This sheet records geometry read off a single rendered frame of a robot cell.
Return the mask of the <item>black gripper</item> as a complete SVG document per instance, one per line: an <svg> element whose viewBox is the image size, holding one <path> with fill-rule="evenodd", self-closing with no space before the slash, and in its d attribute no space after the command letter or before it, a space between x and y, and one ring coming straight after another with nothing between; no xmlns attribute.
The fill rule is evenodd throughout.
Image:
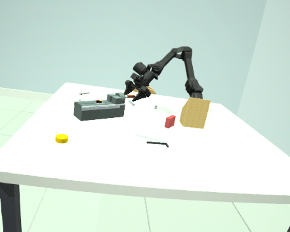
<svg viewBox="0 0 290 232"><path fill-rule="evenodd" d="M135 85L134 85L134 83L135 83ZM142 99L142 98L147 98L147 97L149 98L151 96L151 92L146 87L146 86L149 86L150 82L146 77L144 77L144 82L141 85L139 85L139 83L136 81L134 83L130 80L126 80L125 81L126 89L124 91L124 95L128 95L134 89L138 90L138 94L132 99L133 102L137 101L139 99Z"/></svg>

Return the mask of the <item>small red block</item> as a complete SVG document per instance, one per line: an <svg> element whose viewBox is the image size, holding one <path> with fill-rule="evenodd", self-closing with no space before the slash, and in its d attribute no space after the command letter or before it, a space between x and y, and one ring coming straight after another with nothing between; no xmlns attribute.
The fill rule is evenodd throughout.
<svg viewBox="0 0 290 232"><path fill-rule="evenodd" d="M176 119L176 116L174 116L174 115L166 117L165 128L170 128L170 127L174 126L175 125L175 119Z"/></svg>

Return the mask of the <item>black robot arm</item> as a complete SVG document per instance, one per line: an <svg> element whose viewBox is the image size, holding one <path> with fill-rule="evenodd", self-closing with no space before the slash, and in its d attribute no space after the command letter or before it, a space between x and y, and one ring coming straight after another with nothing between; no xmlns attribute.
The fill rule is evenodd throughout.
<svg viewBox="0 0 290 232"><path fill-rule="evenodd" d="M181 54L177 54L181 52ZM171 51L159 62L155 64L148 64L145 66L142 62L136 63L133 70L139 75L133 73L130 78L134 79L134 82L138 82L141 85L144 82L144 77L146 77L149 82L154 78L158 80L158 76L162 72L163 68L173 59L182 59L185 65L187 82L185 84L187 93L189 93L191 98L203 99L203 87L198 84L198 81L194 77L194 70L192 65L192 48L190 47L179 47L172 48ZM150 69L152 70L150 71ZM144 76L144 77L143 77Z"/></svg>

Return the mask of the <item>yellow short cylinder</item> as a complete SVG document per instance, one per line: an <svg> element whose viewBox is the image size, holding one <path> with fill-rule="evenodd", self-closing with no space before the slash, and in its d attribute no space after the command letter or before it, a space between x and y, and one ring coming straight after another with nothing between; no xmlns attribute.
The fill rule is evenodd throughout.
<svg viewBox="0 0 290 232"><path fill-rule="evenodd" d="M57 134L55 136L55 142L60 143L60 144L64 144L64 143L68 142L68 136L65 134Z"/></svg>

